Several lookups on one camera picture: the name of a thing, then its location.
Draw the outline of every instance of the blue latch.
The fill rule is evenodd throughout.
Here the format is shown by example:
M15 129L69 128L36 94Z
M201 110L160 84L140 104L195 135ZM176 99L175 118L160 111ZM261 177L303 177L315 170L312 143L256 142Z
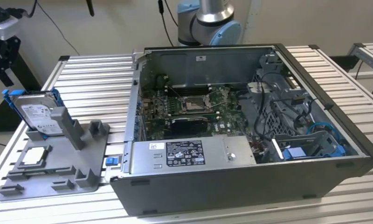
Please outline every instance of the blue latch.
M105 165L109 166L117 166L119 164L119 157L108 157L105 161Z

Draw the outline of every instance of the power supply label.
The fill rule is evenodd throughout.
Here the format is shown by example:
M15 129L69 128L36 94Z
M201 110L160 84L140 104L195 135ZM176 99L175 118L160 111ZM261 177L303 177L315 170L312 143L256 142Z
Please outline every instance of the power supply label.
M205 165L201 140L167 142L167 158L169 167Z

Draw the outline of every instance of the motherboard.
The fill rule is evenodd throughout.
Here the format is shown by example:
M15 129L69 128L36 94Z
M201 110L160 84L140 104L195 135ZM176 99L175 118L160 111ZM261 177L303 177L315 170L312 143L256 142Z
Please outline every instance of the motherboard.
M185 89L167 86L143 98L141 116L147 140L216 135L247 136L252 131L237 91L227 86Z

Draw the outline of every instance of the blue cable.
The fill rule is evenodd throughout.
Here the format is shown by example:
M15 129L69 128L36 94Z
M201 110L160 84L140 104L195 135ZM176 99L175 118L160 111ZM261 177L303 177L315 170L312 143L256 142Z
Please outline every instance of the blue cable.
M336 138L337 138L337 142L340 141L340 134L339 134L339 131L333 128L333 126L329 124L329 123L325 123L325 122L317 122L317 123L315 123L311 127L309 127L309 129L307 130L307 133L305 134L309 134L311 133L311 130L313 129L313 127L315 126L319 126L319 125L324 125L324 126L327 126L327 127L329 127L331 128L331 130L335 132L335 134L336 134Z

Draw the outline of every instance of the aluminum extrusion table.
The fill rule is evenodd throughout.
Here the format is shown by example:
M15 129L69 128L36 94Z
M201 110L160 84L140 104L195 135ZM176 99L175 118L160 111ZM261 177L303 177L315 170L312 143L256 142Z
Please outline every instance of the aluminum extrusion table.
M320 49L297 46L288 50L373 143L373 95ZM59 89L69 113L81 123L101 119L111 125L107 156L120 155L124 149L132 58L132 55L63 58L43 87ZM0 185L27 143L24 132L21 123L0 156ZM109 175L119 171L112 169ZM0 223L373 224L373 170L363 177L345 180L320 199L157 217L129 217L105 182L105 165L101 176L100 188L93 193L0 202Z

